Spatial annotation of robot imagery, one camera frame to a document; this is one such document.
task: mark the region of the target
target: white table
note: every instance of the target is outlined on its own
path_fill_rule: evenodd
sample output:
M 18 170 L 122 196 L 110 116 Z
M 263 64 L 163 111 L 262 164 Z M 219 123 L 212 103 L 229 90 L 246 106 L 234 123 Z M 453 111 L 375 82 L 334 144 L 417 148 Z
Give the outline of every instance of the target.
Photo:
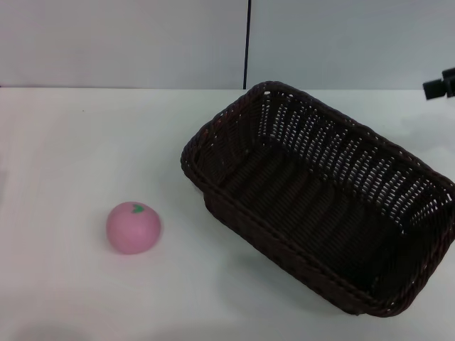
M 406 312 L 355 317 L 210 215 L 180 154 L 242 93 L 0 89 L 0 340 L 453 340 L 455 247 Z M 455 179 L 455 99 L 310 93 Z M 104 238 L 128 200 L 164 224 L 136 256 Z

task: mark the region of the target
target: wicker basket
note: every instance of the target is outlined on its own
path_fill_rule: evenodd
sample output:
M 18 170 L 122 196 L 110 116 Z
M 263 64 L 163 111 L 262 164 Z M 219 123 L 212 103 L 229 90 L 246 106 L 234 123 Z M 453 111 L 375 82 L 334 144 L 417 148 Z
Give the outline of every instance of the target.
M 305 92 L 253 87 L 182 153 L 223 224 L 350 314 L 408 308 L 454 240 L 454 184 Z

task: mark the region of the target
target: woven pattern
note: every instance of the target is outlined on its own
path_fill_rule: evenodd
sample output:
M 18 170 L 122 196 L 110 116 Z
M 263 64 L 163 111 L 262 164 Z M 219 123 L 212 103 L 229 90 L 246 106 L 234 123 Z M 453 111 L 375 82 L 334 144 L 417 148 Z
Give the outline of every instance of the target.
M 220 221 L 348 313 L 401 313 L 454 240 L 450 180 L 279 82 L 206 124 L 182 168 Z

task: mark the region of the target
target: white wall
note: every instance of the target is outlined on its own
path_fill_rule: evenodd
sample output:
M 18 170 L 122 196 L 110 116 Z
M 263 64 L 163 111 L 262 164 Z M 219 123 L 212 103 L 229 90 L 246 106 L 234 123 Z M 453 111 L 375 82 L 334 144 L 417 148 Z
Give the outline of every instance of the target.
M 0 0 L 0 85 L 241 88 L 245 0 Z
M 455 67 L 454 0 L 253 0 L 248 86 L 421 89 Z

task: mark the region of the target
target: black vertical line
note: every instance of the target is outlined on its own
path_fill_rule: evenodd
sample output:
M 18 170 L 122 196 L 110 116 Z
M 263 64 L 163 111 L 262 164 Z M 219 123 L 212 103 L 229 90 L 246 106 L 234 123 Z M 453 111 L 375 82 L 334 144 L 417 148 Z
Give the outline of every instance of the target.
M 245 39 L 245 66 L 243 67 L 243 89 L 247 89 L 248 50 L 250 48 L 251 0 L 248 0 L 247 37 Z

